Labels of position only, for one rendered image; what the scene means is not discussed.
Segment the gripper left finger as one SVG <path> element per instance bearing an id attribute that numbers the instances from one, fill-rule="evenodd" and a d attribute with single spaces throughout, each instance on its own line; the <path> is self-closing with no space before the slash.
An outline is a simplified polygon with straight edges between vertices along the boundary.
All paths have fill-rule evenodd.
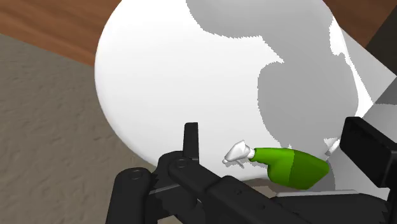
<path id="1" fill-rule="evenodd" d="M 183 149 L 162 155 L 154 172 L 125 169 L 114 182 L 105 224 L 279 224 L 279 206 L 231 176 L 199 164 L 197 123 L 186 123 Z"/>

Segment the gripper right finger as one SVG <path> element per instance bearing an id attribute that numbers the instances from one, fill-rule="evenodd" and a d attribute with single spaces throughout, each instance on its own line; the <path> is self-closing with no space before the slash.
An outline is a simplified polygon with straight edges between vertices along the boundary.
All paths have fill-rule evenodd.
<path id="1" fill-rule="evenodd" d="M 397 224 L 397 143 L 364 119 L 345 119 L 341 150 L 379 188 L 389 188 L 387 224 Z"/>

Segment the green spray bottle white nozzle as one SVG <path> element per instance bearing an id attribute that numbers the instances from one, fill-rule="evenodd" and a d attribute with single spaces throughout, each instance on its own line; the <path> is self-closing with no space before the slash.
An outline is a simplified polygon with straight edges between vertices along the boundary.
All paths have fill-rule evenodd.
<path id="1" fill-rule="evenodd" d="M 271 182 L 297 190 L 308 190 L 330 171 L 326 161 L 308 153 L 290 148 L 250 148 L 243 140 L 233 145 L 223 163 L 239 163 L 245 158 L 265 164 Z"/>

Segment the white toilet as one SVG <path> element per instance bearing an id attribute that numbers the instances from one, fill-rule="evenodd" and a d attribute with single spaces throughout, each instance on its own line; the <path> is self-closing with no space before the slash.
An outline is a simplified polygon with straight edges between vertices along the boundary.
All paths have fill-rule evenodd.
<path id="1" fill-rule="evenodd" d="M 323 0 L 121 0 L 95 56 L 101 108 L 134 153 L 158 165 L 195 122 L 204 167 L 278 192 L 289 167 L 267 165 L 265 148 L 329 168 L 312 192 L 386 199 L 338 142 L 348 116 L 397 137 L 397 106 L 377 104 L 393 80 Z"/>

